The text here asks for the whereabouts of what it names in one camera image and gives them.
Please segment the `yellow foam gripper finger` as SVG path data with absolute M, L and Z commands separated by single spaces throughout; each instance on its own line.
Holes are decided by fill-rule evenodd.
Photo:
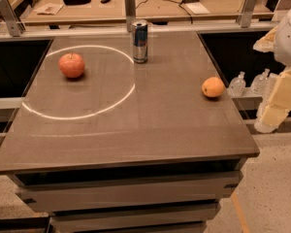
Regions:
M 270 73 L 262 98 L 254 128 L 259 133 L 271 133 L 291 112 L 291 66 L 279 75 Z

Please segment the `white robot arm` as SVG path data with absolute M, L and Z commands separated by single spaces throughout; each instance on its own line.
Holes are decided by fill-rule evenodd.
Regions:
M 285 66 L 279 75 L 269 75 L 254 122 L 258 132 L 271 133 L 291 112 L 291 9 L 253 48 L 261 52 L 272 51 L 275 60 Z

